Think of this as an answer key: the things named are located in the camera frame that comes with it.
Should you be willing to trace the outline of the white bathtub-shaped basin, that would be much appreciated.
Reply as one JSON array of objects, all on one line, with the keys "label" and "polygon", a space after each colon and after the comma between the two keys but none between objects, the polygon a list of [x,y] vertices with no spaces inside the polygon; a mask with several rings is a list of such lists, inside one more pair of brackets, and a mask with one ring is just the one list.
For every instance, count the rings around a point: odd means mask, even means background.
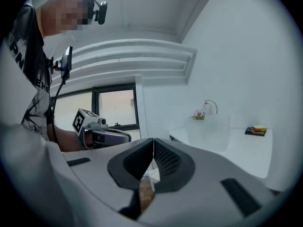
[{"label": "white bathtub-shaped basin", "polygon": [[230,143],[231,117],[229,114],[207,114],[204,120],[188,119],[186,130],[190,146],[225,152]]}]

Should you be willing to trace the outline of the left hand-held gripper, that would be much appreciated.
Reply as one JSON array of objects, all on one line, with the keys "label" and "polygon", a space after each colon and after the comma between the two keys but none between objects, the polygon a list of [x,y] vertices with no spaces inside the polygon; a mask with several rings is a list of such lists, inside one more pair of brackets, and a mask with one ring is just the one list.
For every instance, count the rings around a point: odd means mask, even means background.
[{"label": "left hand-held gripper", "polygon": [[128,143],[132,140],[131,135],[124,131],[105,129],[108,127],[105,118],[81,108],[78,109],[72,126],[85,149],[92,149],[86,144],[85,131],[93,131],[94,143]]}]

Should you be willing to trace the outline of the person's black printed t-shirt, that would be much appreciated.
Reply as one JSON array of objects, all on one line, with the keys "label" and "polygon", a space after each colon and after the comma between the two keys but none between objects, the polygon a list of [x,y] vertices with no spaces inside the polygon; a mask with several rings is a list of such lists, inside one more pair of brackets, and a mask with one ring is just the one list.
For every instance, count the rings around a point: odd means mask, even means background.
[{"label": "person's black printed t-shirt", "polygon": [[15,63],[36,89],[21,124],[49,140],[47,126],[52,119],[50,72],[45,61],[44,41],[38,27],[36,11],[32,5],[22,6],[5,37],[5,43]]}]

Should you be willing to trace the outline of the person's left forearm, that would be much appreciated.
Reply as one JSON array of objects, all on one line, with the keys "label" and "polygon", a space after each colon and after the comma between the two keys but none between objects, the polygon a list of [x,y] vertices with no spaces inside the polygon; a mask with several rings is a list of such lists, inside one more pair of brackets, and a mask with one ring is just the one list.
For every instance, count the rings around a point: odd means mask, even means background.
[{"label": "person's left forearm", "polygon": [[[61,152],[74,152],[74,151],[81,151],[82,145],[79,142],[79,138],[74,131],[66,131],[58,128],[55,128],[55,134],[57,137],[57,144],[61,150]],[[53,137],[53,130],[52,124],[47,125],[47,135],[50,141],[55,142]],[[85,133],[85,141],[87,146],[93,145],[93,139],[91,133]]]}]

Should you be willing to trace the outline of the pink flowers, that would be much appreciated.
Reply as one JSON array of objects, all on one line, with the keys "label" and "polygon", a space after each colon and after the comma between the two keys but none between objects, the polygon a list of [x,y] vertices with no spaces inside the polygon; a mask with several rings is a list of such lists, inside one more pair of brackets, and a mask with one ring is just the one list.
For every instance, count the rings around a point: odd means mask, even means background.
[{"label": "pink flowers", "polygon": [[196,110],[192,116],[189,118],[196,121],[202,121],[205,119],[206,113],[202,110]]}]

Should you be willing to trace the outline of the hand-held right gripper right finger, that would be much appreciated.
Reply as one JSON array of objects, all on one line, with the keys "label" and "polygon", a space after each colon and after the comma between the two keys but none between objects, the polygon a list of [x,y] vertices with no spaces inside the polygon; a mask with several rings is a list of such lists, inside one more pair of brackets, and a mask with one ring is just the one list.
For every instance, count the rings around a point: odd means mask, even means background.
[{"label": "hand-held right gripper right finger", "polygon": [[278,206],[257,178],[226,158],[170,140],[154,140],[160,181],[140,216],[147,227],[260,227]]}]

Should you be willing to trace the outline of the black phone mount clamp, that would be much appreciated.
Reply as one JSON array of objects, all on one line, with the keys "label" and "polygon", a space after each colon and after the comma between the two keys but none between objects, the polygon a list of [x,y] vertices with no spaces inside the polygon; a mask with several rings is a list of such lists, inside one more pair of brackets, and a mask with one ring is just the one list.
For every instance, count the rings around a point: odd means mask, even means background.
[{"label": "black phone mount clamp", "polygon": [[53,75],[55,71],[61,71],[61,67],[59,66],[59,61],[54,61],[53,57],[50,59],[46,57],[45,64],[48,67],[51,75]]}]

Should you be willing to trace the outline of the black chest-mounted phone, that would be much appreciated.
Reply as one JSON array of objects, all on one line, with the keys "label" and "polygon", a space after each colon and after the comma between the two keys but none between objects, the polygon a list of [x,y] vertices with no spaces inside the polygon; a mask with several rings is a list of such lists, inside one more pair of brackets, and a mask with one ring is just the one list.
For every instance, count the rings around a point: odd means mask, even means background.
[{"label": "black chest-mounted phone", "polygon": [[61,72],[62,81],[66,81],[70,78],[70,71],[72,70],[71,68],[72,50],[73,47],[69,46],[60,60],[60,72]]}]

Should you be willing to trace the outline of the black framed window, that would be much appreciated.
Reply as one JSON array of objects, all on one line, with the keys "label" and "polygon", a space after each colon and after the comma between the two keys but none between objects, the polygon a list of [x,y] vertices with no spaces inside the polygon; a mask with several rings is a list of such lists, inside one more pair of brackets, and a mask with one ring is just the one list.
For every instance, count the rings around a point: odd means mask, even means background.
[{"label": "black framed window", "polygon": [[55,125],[73,131],[72,122],[79,108],[105,118],[110,128],[129,133],[132,140],[141,138],[134,83],[92,87],[59,95],[54,114]]}]

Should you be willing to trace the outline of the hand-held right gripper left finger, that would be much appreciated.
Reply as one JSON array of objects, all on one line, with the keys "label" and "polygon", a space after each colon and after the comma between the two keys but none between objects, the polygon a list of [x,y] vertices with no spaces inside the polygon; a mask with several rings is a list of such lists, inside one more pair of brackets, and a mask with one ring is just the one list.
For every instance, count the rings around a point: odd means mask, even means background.
[{"label": "hand-held right gripper left finger", "polygon": [[138,219],[140,181],[153,159],[152,138],[63,156],[81,184],[101,203]]}]

